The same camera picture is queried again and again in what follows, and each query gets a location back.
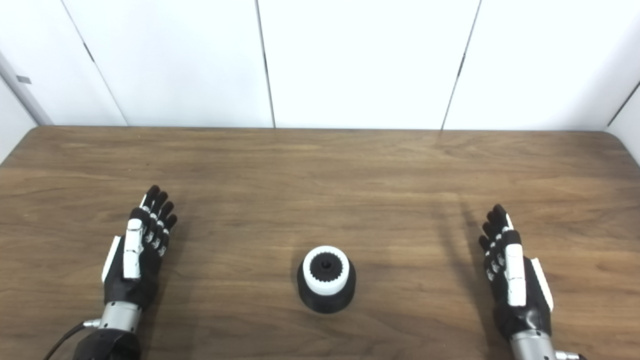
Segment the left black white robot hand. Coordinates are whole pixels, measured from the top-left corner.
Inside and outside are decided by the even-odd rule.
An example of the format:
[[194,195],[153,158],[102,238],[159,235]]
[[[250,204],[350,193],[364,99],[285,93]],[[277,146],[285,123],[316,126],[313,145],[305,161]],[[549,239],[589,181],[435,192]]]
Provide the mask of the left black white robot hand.
[[146,310],[159,291],[163,258],[178,222],[169,194],[154,184],[130,212],[126,229],[115,235],[102,270],[106,305],[127,302]]

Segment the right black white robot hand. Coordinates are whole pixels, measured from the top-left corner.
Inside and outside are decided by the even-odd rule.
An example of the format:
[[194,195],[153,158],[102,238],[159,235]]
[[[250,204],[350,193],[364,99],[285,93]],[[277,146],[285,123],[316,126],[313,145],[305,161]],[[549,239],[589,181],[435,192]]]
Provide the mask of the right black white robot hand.
[[496,328],[506,340],[529,330],[550,336],[554,301],[539,259],[524,255],[521,235],[500,203],[486,218],[478,244],[494,299]]

